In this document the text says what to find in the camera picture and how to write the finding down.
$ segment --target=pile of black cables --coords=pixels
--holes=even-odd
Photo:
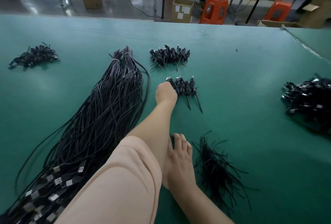
[[[51,45],[47,45],[42,42],[43,45],[36,46],[35,48],[28,48],[28,50],[21,54],[21,56],[14,58],[11,63],[9,63],[8,68],[13,68],[15,66],[33,67],[40,63],[52,62],[54,60],[59,60],[55,50],[51,49]]]
[[[147,86],[143,92],[146,72]],[[63,126],[60,140],[45,159],[43,170],[1,217],[0,223],[53,223],[72,198],[107,161],[119,142],[137,124],[149,90],[147,70],[126,47],[113,60],[77,113]],[[19,177],[32,155],[20,169]]]
[[[184,63],[187,62],[188,57],[190,57],[190,50],[186,50],[186,48],[181,49],[177,45],[177,49],[170,48],[168,45],[164,45],[164,49],[160,49],[155,51],[151,49],[151,61],[153,61],[153,64],[155,67],[166,67],[167,64],[174,64],[177,69],[177,64],[182,63],[185,67],[186,65]]]
[[[227,161],[227,154],[222,152],[218,153],[215,148],[220,143],[226,141],[220,141],[213,147],[207,143],[206,134],[200,137],[200,143],[192,143],[199,152],[199,158],[194,165],[196,172],[201,175],[201,186],[209,191],[210,199],[223,211],[227,210],[228,215],[230,212],[234,212],[234,205],[238,206],[235,196],[239,196],[243,199],[247,199],[250,210],[252,210],[246,189],[240,181],[240,173],[248,174],[245,171],[241,171],[230,164]],[[230,199],[230,204],[226,203],[226,198]]]
[[[287,82],[282,100],[287,104],[286,113],[309,130],[331,134],[331,79],[316,78],[301,84]]]
[[[168,81],[172,85],[173,89],[175,89],[178,96],[180,96],[180,95],[185,95],[186,96],[187,105],[188,105],[188,108],[190,110],[192,110],[192,109],[190,107],[190,103],[188,102],[188,97],[190,95],[195,96],[197,98],[201,113],[202,114],[204,113],[202,111],[200,101],[199,101],[198,96],[197,96],[197,88],[198,87],[197,88],[194,87],[195,82],[194,82],[194,77],[193,76],[190,79],[190,82],[184,81],[184,79],[182,77],[176,77],[176,81],[174,81],[171,77],[168,77],[168,78],[166,78],[166,81]]]

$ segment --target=pink shirt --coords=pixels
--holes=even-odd
[[[125,137],[56,224],[153,224],[162,172],[146,143]]]

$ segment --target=gray floor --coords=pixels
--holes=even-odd
[[[31,15],[62,15],[62,16],[78,16],[78,17],[103,17],[103,18],[122,18],[122,19],[140,19],[140,20],[155,20],[153,17],[154,0],[130,0],[131,3],[138,9],[134,8],[129,0],[102,0],[102,9],[85,9],[82,0],[71,0],[70,4],[62,8],[58,0],[0,0],[0,13],[7,14],[31,14]],[[172,0],[166,0],[164,5],[164,17],[170,19],[172,12]],[[248,17],[252,5],[242,5],[236,18],[231,13],[226,14],[224,24],[233,25],[235,21],[245,21]],[[162,0],[157,0],[157,15],[161,16]],[[258,6],[250,20],[251,23],[256,23],[263,19],[268,11],[268,7]],[[198,23],[201,15],[201,8],[198,4],[194,4],[191,23]],[[288,16],[289,21],[298,20],[298,15],[291,11]]]

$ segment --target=plastic stool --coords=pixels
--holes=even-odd
[[[290,3],[290,2],[281,1],[281,0],[275,1],[272,4],[272,6],[270,7],[267,14],[265,15],[264,20],[272,20],[272,21],[279,21],[279,22],[285,21],[288,13],[291,10],[291,6],[292,6],[292,3]],[[281,11],[281,14],[276,18],[272,17],[272,15],[274,15],[274,13],[278,10]]]
[[[209,5],[211,5],[210,12],[206,14]],[[207,0],[199,24],[222,25],[228,5],[228,0]]]

